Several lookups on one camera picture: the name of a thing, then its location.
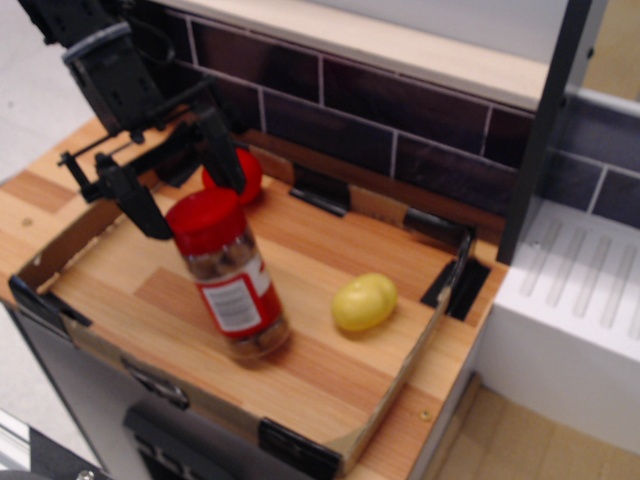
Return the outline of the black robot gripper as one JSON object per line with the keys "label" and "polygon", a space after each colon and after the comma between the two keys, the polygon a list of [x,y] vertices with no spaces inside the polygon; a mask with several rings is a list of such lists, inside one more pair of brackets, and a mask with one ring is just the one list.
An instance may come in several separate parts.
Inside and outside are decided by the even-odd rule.
{"label": "black robot gripper", "polygon": [[172,121],[175,130],[161,145],[125,165],[111,155],[96,155],[94,181],[88,179],[76,155],[61,157],[87,202],[114,200],[147,237],[169,240],[172,231],[140,176],[153,170],[165,182],[179,180],[202,165],[217,186],[244,192],[246,178],[227,127],[220,116],[215,79],[202,77],[179,92],[165,92],[154,76],[170,65],[173,49],[163,61],[139,50],[129,29],[101,29],[84,38],[69,38],[62,56],[73,79],[106,130],[108,138],[123,132],[135,144],[149,129],[161,131]]}

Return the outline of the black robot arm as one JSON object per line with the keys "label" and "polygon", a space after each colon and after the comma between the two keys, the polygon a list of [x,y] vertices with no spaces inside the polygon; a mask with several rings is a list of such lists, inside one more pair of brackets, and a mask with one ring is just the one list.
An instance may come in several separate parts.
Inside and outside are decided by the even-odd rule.
{"label": "black robot arm", "polygon": [[151,129],[178,122],[159,146],[124,165],[112,154],[96,152],[96,179],[66,152],[60,163],[88,203],[112,200],[148,237],[167,240],[172,231],[140,178],[155,171],[181,176],[202,165],[210,177],[236,193],[247,184],[231,133],[233,117],[220,101],[211,76],[187,88],[172,85],[176,49],[159,28],[144,21],[132,1],[24,1],[22,8],[46,44],[59,44],[62,61],[106,130],[88,145],[94,151],[127,133],[141,145]]}

